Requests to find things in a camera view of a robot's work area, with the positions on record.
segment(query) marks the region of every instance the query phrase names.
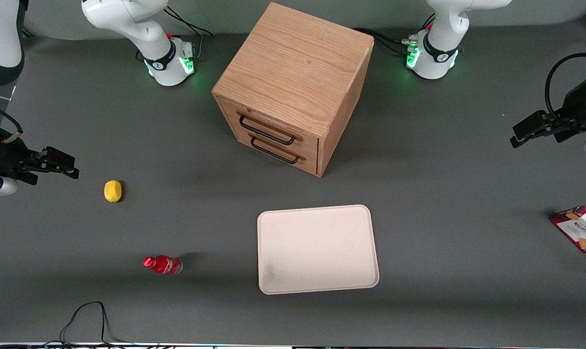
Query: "coca-cola bottle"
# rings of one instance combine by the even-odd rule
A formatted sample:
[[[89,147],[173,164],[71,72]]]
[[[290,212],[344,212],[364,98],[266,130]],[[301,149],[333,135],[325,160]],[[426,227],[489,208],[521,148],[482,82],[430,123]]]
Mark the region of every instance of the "coca-cola bottle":
[[[183,262],[178,258],[163,256],[145,257],[142,264],[158,274],[178,274],[183,269]]]

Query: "drawer handle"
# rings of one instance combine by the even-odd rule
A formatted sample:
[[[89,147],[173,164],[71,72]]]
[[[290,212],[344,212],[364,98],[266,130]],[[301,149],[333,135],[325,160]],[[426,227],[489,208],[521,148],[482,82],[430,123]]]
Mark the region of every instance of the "drawer handle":
[[[286,159],[285,157],[277,155],[276,153],[270,152],[269,150],[267,150],[261,146],[255,145],[254,141],[256,141],[256,137],[252,137],[252,141],[250,141],[250,144],[252,145],[252,147],[254,149],[260,150],[260,152],[266,153],[267,155],[271,155],[272,157],[275,157],[278,160],[284,161],[284,162],[288,163],[289,165],[295,165],[297,163],[297,161],[299,161],[299,155],[295,156],[294,160],[289,160],[289,159]]]
[[[293,141],[295,141],[295,136],[291,136],[290,141],[284,141],[282,139],[279,139],[278,137],[273,137],[272,135],[268,134],[268,133],[264,133],[261,130],[257,129],[257,128],[253,128],[250,125],[244,124],[243,121],[246,119],[245,115],[241,115],[241,117],[239,118],[239,123],[241,124],[241,126],[243,126],[244,128],[247,128],[250,131],[253,131],[255,133],[258,133],[259,135],[261,135],[262,137],[271,139],[271,141],[274,142],[278,142],[279,144],[283,144],[283,145],[291,145],[293,144]]]

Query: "biscuit package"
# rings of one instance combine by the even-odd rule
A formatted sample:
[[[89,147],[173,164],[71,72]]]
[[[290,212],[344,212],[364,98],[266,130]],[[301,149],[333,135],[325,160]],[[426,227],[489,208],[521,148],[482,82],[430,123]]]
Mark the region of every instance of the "biscuit package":
[[[559,212],[550,221],[586,255],[586,206]]]

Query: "plastic tray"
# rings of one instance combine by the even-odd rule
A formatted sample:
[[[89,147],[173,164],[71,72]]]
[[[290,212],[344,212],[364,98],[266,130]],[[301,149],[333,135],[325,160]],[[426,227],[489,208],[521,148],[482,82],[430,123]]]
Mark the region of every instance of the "plastic tray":
[[[352,205],[263,212],[258,217],[258,275],[265,294],[376,286],[370,210]]]

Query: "wooden box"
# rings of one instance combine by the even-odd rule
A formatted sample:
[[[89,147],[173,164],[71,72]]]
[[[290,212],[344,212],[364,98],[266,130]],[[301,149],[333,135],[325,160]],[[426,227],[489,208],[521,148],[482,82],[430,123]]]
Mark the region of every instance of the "wooden box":
[[[373,43],[272,2],[211,92],[240,143],[320,177],[360,98]]]

